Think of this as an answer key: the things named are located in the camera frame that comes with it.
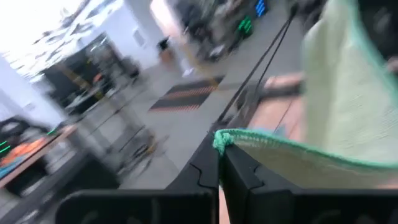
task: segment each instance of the concrete floor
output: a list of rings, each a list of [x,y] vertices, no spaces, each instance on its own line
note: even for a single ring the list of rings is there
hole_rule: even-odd
[[[235,54],[205,69],[200,69],[198,75],[201,75],[203,79],[218,75],[226,75],[226,77],[220,84],[222,90],[213,92],[198,110],[148,113],[148,109],[170,88],[190,80],[182,78],[180,71],[165,69],[163,66],[144,72],[143,77],[146,80],[143,85],[137,86],[137,89],[142,89],[142,91],[131,101],[129,110],[135,112],[158,137],[168,135],[169,138],[163,145],[165,154],[156,157],[150,167],[139,177],[133,175],[127,178],[122,188],[164,189],[176,178],[206,136],[211,124],[224,110],[239,88],[239,84],[247,77],[285,22],[287,18],[285,7],[279,3],[271,7],[270,12],[255,22],[254,35],[243,42]],[[266,77],[301,71],[302,38],[301,23],[294,20]],[[271,54],[268,54],[264,59],[252,80],[259,79],[270,56]]]

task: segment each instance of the blue light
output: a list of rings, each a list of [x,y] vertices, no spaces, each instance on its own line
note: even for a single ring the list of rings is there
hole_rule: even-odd
[[[264,11],[266,10],[264,0],[259,0],[256,4],[256,14],[257,17],[260,17],[264,14]]]

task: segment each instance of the black rubber mat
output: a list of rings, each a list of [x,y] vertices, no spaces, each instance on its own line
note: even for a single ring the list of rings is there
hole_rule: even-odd
[[[223,79],[224,76],[216,77],[215,81],[220,84]],[[212,86],[208,80],[175,85],[149,111],[190,111],[198,109],[211,92],[216,90],[216,87]]]

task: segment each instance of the black cable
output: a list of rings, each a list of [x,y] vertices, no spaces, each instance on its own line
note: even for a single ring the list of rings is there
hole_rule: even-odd
[[[248,83],[248,81],[250,80],[250,78],[254,75],[254,72],[257,70],[258,66],[260,66],[260,63],[262,62],[262,60],[264,59],[264,57],[269,53],[269,51],[271,50],[271,48],[274,46],[276,40],[279,38],[279,36],[281,35],[281,33],[284,31],[284,34],[281,37],[280,42],[278,43],[277,48],[275,49],[274,54],[272,55],[269,63],[267,64],[266,69],[264,70],[263,74],[261,75],[261,78],[259,80],[259,83],[256,86],[256,91],[258,86],[260,85],[260,82],[262,80],[262,78],[264,77],[265,73],[267,72],[267,69],[269,68],[269,65],[272,62],[272,59],[274,58],[276,52],[278,51],[278,48],[280,47],[286,33],[287,30],[289,29],[290,23],[292,22],[294,16],[296,15],[297,11],[299,10],[299,5],[298,4],[294,4],[292,5],[292,7],[290,8],[290,16],[289,18],[286,20],[285,24],[280,28],[280,30],[278,31],[278,34],[274,37],[274,39],[272,40],[270,46],[268,47],[268,49],[264,52],[264,54],[261,56],[261,58],[259,59],[259,61],[257,62],[257,64],[253,67],[253,69],[251,70],[250,74],[248,75],[248,77],[246,77],[245,81],[243,81],[242,85],[239,87],[239,89],[237,90],[237,92],[234,94],[234,96],[232,97],[232,99],[229,101],[229,103],[227,104],[226,108],[224,109],[224,111],[220,114],[220,116],[217,119],[217,122],[222,122],[222,120],[224,119],[225,115],[227,114],[228,110],[230,109],[230,107],[233,105],[233,103],[235,102],[235,100],[238,98],[238,96],[240,95],[240,93],[242,92],[243,88],[246,86],[246,84]]]
[[[264,58],[267,56],[267,54],[269,53],[269,51],[271,50],[271,48],[274,46],[274,44],[276,43],[276,40],[279,38],[279,36],[281,35],[281,33],[283,32],[283,30],[285,29],[285,27],[287,26],[287,24],[289,23],[289,20],[287,20],[285,22],[285,24],[282,26],[282,28],[280,28],[280,30],[278,31],[277,35],[274,37],[274,39],[272,40],[270,46],[268,46],[268,49],[263,53],[263,55],[261,56],[261,58],[258,60],[257,64],[253,67],[253,69],[250,71],[249,75],[246,77],[246,79],[242,82],[242,85],[239,87],[239,89],[237,90],[237,92],[234,94],[234,96],[232,97],[232,99],[229,101],[229,103],[226,105],[226,108],[224,109],[224,111],[220,114],[220,116],[217,119],[217,122],[221,122],[225,115],[227,114],[228,110],[230,109],[230,107],[233,105],[233,103],[235,102],[235,100],[237,99],[237,97],[239,96],[239,94],[242,92],[243,88],[246,86],[246,84],[248,84],[250,78],[254,75],[254,72],[257,70],[258,66],[260,66],[260,64],[262,63],[262,61],[264,60]]]
[[[266,72],[267,72],[269,66],[270,66],[271,63],[272,63],[272,60],[274,59],[276,53],[278,52],[279,47],[282,45],[282,42],[284,41],[284,38],[285,38],[285,36],[286,36],[286,33],[287,33],[288,29],[289,29],[290,24],[292,23],[292,20],[293,20],[293,16],[290,17],[290,18],[288,19],[288,23],[287,23],[286,29],[285,29],[284,33],[282,34],[282,37],[280,38],[279,43],[278,43],[278,45],[276,46],[274,53],[272,54],[271,58],[269,59],[266,68],[264,69],[263,73],[262,73],[261,76],[260,76],[260,79],[259,79],[259,81],[258,81],[258,83],[257,83],[257,85],[256,85],[256,89],[254,90],[254,94],[255,94],[255,95],[258,94],[258,88],[259,88],[259,86],[260,86],[261,80],[264,78],[264,75],[266,74]]]

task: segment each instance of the trash bin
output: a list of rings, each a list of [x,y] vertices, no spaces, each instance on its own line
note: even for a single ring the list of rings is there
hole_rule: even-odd
[[[159,49],[159,56],[162,62],[169,63],[174,59],[173,51],[169,47],[169,38],[161,40],[157,47]]]

